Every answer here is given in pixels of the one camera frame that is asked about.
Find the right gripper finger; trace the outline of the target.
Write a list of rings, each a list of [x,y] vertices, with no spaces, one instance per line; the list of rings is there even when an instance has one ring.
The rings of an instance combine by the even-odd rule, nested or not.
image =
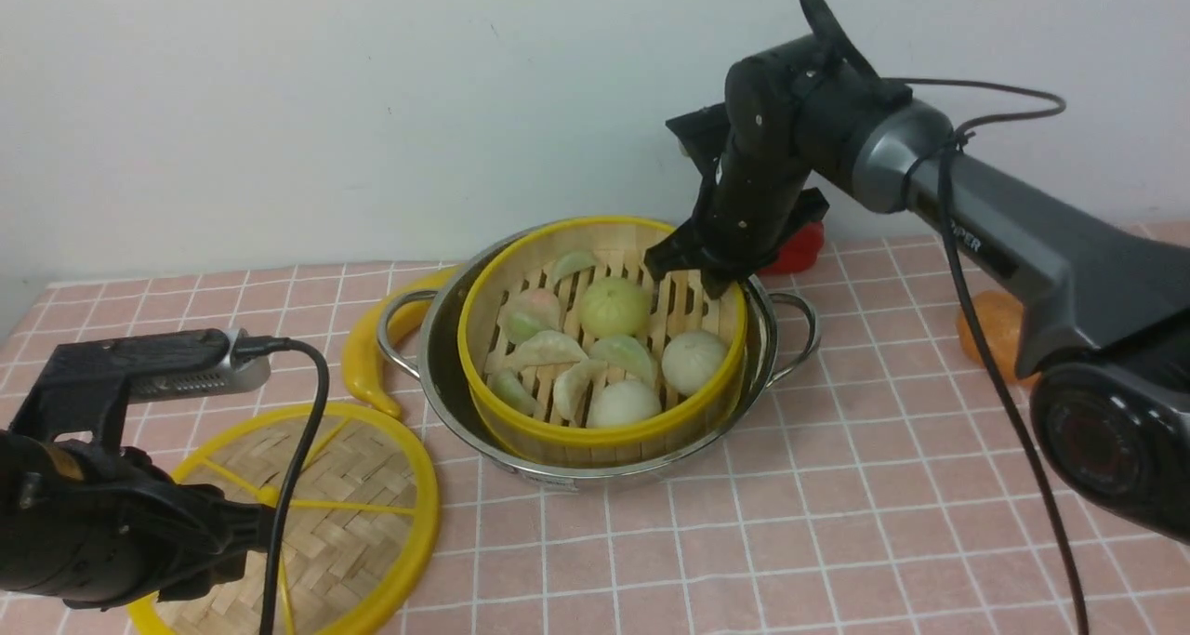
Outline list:
[[[745,279],[745,268],[738,259],[706,259],[699,271],[709,298],[721,298],[733,284]]]
[[[704,271],[707,266],[703,240],[693,221],[684,221],[643,253],[643,268],[654,282],[681,271]]]

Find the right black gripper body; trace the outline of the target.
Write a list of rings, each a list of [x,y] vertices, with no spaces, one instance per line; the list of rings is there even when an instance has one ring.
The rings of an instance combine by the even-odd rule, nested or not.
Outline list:
[[[775,46],[728,69],[722,103],[731,132],[718,172],[702,177],[693,221],[708,259],[738,259],[757,274],[793,233],[800,191],[812,168],[800,157],[793,119],[795,81],[819,69],[820,46]]]

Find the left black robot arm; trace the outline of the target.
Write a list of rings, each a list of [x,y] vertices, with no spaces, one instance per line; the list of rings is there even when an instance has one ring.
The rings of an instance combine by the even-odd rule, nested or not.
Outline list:
[[[273,507],[176,483],[140,449],[4,432],[1,586],[101,611],[199,601],[271,543]]]

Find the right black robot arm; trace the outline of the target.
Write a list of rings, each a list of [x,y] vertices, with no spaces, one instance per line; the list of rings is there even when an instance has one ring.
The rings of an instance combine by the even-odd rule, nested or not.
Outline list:
[[[914,96],[854,48],[825,0],[812,32],[739,59],[722,101],[668,119],[697,166],[693,215],[646,250],[652,279],[699,271],[707,293],[758,274],[822,219],[821,175],[875,213],[909,212],[1023,304],[1015,373],[1035,377],[1033,440],[1067,488],[1106,513],[1186,543],[1189,254],[1090,216],[964,151],[978,126]]]

